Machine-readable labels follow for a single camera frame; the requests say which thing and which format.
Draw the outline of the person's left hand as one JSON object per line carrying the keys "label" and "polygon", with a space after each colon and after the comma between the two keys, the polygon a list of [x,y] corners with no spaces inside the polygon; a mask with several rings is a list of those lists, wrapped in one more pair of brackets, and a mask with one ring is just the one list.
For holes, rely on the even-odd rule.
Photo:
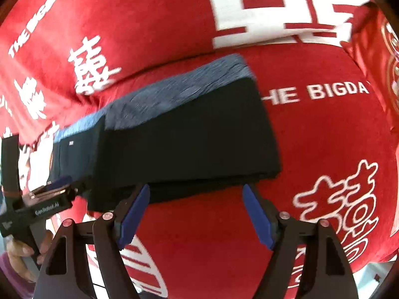
{"label": "person's left hand", "polygon": [[[39,246],[40,255],[38,256],[36,262],[39,265],[43,264],[45,257],[49,248],[51,247],[51,242],[53,240],[53,233],[50,230],[46,231],[45,237],[41,245]],[[31,257],[34,254],[34,250],[19,240],[11,239],[7,243],[7,255],[9,258],[9,262],[13,270],[22,278],[27,280],[28,282],[35,283],[37,277],[34,275],[31,270],[27,268],[22,258]]]}

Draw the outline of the purple sleeve forearm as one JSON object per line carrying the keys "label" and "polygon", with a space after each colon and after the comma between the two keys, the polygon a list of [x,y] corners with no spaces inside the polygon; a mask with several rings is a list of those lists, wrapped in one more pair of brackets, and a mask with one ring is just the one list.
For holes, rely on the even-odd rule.
{"label": "purple sleeve forearm", "polygon": [[20,277],[12,268],[6,252],[1,254],[1,299],[29,299],[35,283]]}

